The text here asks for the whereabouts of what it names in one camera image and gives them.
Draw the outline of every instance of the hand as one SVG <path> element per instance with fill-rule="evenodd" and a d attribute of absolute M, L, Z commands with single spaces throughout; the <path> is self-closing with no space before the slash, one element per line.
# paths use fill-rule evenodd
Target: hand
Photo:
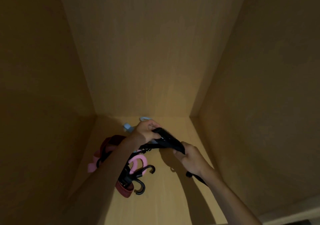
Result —
<path fill-rule="evenodd" d="M 197 147 L 186 142 L 182 142 L 182 145 L 185 148 L 185 155 L 176 150 L 173 151 L 176 158 L 182 163 L 187 171 L 202 177 L 207 170 L 213 169 L 203 158 Z"/>
<path fill-rule="evenodd" d="M 153 133 L 151 130 L 161 127 L 154 120 L 145 120 L 140 122 L 135 128 L 131 135 L 128 137 L 135 143 L 137 149 L 151 141 L 152 139 L 159 139 L 161 136 L 158 133 Z"/>

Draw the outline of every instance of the pile of straps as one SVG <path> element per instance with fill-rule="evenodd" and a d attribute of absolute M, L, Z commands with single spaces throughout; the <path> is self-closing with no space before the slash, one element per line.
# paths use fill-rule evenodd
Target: pile of straps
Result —
<path fill-rule="evenodd" d="M 99 166 L 109 157 L 112 151 L 116 149 L 116 146 L 118 146 L 124 138 L 126 137 L 122 135 L 114 135 L 106 138 L 101 144 L 100 149 L 94 153 L 93 162 L 88 164 L 88 173 L 92 173 L 99 168 Z M 148 168 L 151 168 L 151 174 L 153 174 L 156 169 L 153 165 L 148 165 L 147 159 L 143 154 L 154 148 L 165 148 L 165 146 L 147 143 L 140 146 L 137 151 L 130 155 L 115 184 L 116 189 L 122 196 L 126 198 L 130 197 L 134 190 L 133 181 L 141 185 L 141 189 L 136 191 L 136 194 L 142 195 L 144 193 L 146 186 L 141 180 L 139 180 L 139 178 L 146 173 Z M 140 169 L 138 169 L 138 159 L 140 159 L 143 164 L 143 167 Z"/>

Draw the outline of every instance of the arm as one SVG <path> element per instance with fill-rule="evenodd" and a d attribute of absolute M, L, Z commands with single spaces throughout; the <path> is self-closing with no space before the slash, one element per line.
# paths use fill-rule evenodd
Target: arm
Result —
<path fill-rule="evenodd" d="M 115 183 L 129 156 L 151 139 L 161 138 L 151 130 L 160 127 L 153 120 L 140 122 L 106 161 L 70 197 L 53 224 L 104 224 Z"/>
<path fill-rule="evenodd" d="M 260 225 L 261 222 L 238 196 L 230 190 L 218 172 L 206 162 L 198 148 L 186 142 L 182 142 L 182 144 L 186 149 L 186 155 L 175 150 L 174 155 L 180 160 L 186 170 L 200 176 L 206 182 L 228 223 L 230 225 Z"/>

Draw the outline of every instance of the wooden panel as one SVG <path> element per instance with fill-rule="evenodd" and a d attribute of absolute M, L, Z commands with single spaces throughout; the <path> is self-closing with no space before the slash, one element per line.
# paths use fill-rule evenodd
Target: wooden panel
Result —
<path fill-rule="evenodd" d="M 320 193 L 320 0 L 245 0 L 200 111 L 219 170 L 262 214 Z"/>
<path fill-rule="evenodd" d="M 94 109 L 61 0 L 0 0 L 0 217 L 47 224 L 67 198 Z"/>
<path fill-rule="evenodd" d="M 158 117 L 155 120 L 179 140 L 197 146 L 206 160 L 210 162 L 188 117 Z M 125 134 L 122 128 L 125 122 L 136 125 L 138 117 L 97 118 L 70 194 L 89 177 L 90 174 L 86 173 L 87 164 L 92 161 L 92 155 L 99 149 L 102 141 L 114 134 Z M 145 193 L 132 194 L 127 199 L 115 189 L 105 224 L 208 225 L 226 223 L 209 188 L 196 179 L 185 176 L 186 170 L 173 156 L 171 149 L 163 149 L 161 152 L 154 149 L 145 155 L 148 163 L 156 167 L 154 174 L 147 173 L 141 178 L 146 185 Z"/>
<path fill-rule="evenodd" d="M 62 0 L 98 114 L 197 115 L 243 0 Z"/>

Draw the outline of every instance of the person's left hand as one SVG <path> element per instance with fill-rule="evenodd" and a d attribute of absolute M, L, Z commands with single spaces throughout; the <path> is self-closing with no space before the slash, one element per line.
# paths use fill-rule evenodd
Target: person's left hand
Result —
<path fill-rule="evenodd" d="M 161 127 L 154 120 L 145 120 L 140 122 L 135 128 L 131 135 L 128 137 L 132 139 L 137 148 L 141 145 L 148 143 L 152 139 L 159 139 L 161 136 L 158 133 L 153 133 L 152 130 Z"/>

